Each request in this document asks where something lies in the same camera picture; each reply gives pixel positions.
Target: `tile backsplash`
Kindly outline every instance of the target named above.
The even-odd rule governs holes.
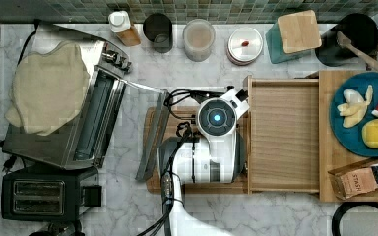
[[[135,23],[164,13],[174,23],[205,19],[212,24],[274,23],[278,16],[314,10],[320,23],[335,23],[350,13],[373,16],[378,0],[45,0],[72,23],[107,23],[107,16],[125,10]]]

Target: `wooden spoon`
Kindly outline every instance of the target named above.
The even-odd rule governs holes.
[[[337,32],[337,42],[340,47],[347,48],[348,50],[352,51],[355,55],[357,55],[359,58],[363,59],[367,64],[369,64],[373,69],[378,71],[378,61],[369,57],[367,54],[351,45],[351,40],[340,31]]]

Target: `black pot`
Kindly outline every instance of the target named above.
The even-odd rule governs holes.
[[[351,39],[352,45],[370,55],[378,46],[378,29],[376,23],[364,14],[354,13],[342,18],[340,22],[321,36],[322,45],[315,49],[321,63],[327,66],[341,66],[347,59],[356,57],[337,43],[337,32],[341,31]]]

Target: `knob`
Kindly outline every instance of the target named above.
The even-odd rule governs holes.
[[[102,52],[103,60],[105,60],[108,63],[115,63],[117,56],[118,56],[118,53],[111,51],[111,50],[108,50],[106,52]]]
[[[122,68],[121,70],[123,70],[125,73],[131,73],[131,71],[133,70],[133,67],[132,67],[132,63],[131,62],[128,62],[127,63],[127,66]]]
[[[127,62],[128,62],[128,59],[126,57],[119,57],[119,60],[118,62],[116,63],[116,65],[121,69],[123,70],[124,68],[127,67]]]

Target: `blue plate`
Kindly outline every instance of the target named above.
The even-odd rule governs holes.
[[[344,117],[340,116],[340,112],[337,106],[346,103],[343,92],[346,89],[353,89],[358,91],[362,97],[365,98],[367,87],[369,85],[373,86],[373,99],[370,105],[367,107],[366,115],[363,120],[357,125],[351,128],[344,128],[343,122]],[[371,114],[373,109],[378,104],[378,73],[369,72],[363,73],[349,78],[345,81],[339,89],[337,89],[334,94],[333,100],[330,105],[330,123],[333,129],[334,135],[337,137],[339,142],[346,147],[349,151],[365,156],[365,157],[378,157],[378,149],[373,149],[368,147],[361,137],[361,130],[363,126],[376,119],[375,116]]]

